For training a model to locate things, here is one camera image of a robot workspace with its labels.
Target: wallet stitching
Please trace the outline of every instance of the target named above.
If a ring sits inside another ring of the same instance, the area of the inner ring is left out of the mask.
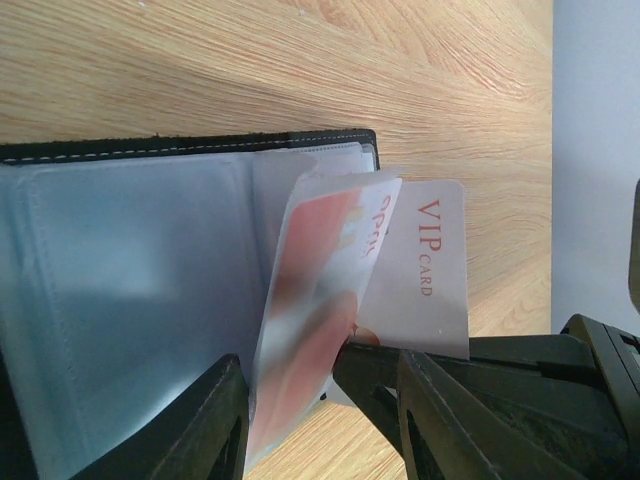
[[[127,155],[132,153],[164,153],[164,152],[182,152],[187,150],[202,150],[205,148],[219,149],[227,147],[249,147],[252,145],[281,145],[299,142],[311,142],[315,140],[341,140],[347,138],[367,138],[370,137],[366,134],[354,134],[354,135],[328,135],[324,137],[305,137],[305,138],[293,138],[289,140],[263,140],[259,142],[238,142],[238,143],[226,143],[222,145],[192,145],[190,147],[168,147],[168,148],[152,148],[141,150],[114,150],[112,152],[100,152],[100,153],[84,153],[84,154],[72,154],[72,155],[56,155],[56,156],[43,156],[43,157],[21,157],[21,158],[6,158],[3,161],[6,163],[16,162],[30,162],[34,160],[63,160],[66,158],[96,158],[96,157],[108,157],[110,155]]]
[[[344,148],[345,145],[350,145],[349,143],[340,143],[338,145],[317,145],[317,146],[311,146],[311,147],[300,147],[302,148],[302,150],[300,150],[301,152],[304,153],[309,153],[309,152],[320,152],[322,150],[339,150]]]

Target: black leather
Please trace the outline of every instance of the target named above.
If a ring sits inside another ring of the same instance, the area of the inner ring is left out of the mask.
[[[20,166],[198,153],[258,152],[275,148],[312,147],[349,142],[373,145],[376,169],[379,168],[376,134],[373,130],[367,129],[6,144],[0,145],[0,162],[4,165]]]

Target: wooden table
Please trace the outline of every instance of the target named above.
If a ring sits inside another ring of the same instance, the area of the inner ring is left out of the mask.
[[[376,130],[467,188],[472,335],[549,330],[552,3],[4,0],[0,141]],[[251,480],[403,478],[323,405]]]

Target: pink card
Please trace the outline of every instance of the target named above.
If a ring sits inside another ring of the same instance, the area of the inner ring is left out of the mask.
[[[338,351],[354,331],[400,185],[384,172],[296,185],[255,357],[249,468],[325,391]]]

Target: white card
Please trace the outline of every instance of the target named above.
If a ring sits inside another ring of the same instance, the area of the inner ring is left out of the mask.
[[[468,358],[466,262],[464,187],[403,183],[353,340]],[[335,385],[327,395],[351,404]]]

